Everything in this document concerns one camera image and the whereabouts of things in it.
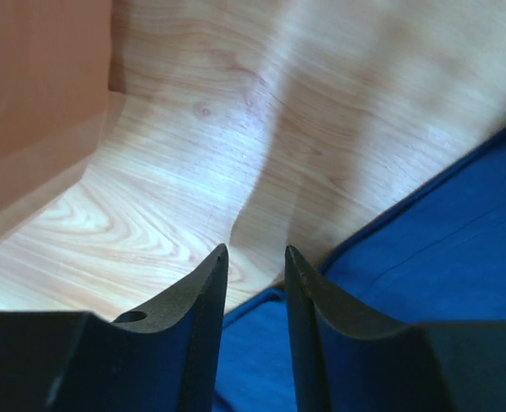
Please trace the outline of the blue printed t shirt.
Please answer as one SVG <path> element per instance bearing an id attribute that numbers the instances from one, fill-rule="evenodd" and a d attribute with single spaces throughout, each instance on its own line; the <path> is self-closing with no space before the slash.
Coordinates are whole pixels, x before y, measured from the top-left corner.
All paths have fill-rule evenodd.
<path id="1" fill-rule="evenodd" d="M 316 269 L 406 324 L 506 321 L 506 127 L 339 245 Z M 224 320 L 215 411 L 300 411 L 285 287 Z"/>

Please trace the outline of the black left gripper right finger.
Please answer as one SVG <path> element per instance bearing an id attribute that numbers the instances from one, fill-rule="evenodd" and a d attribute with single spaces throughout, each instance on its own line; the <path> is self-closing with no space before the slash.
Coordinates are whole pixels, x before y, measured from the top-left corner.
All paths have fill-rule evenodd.
<path id="1" fill-rule="evenodd" d="M 506 411 L 506 321 L 400 322 L 294 246 L 284 277 L 300 411 Z"/>

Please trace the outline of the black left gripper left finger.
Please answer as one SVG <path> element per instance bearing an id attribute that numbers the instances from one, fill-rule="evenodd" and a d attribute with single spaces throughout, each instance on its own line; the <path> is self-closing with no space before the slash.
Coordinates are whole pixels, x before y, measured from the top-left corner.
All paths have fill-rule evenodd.
<path id="1" fill-rule="evenodd" d="M 208 411 L 228 285 L 218 245 L 187 276 L 113 321 L 0 312 L 0 411 Z"/>

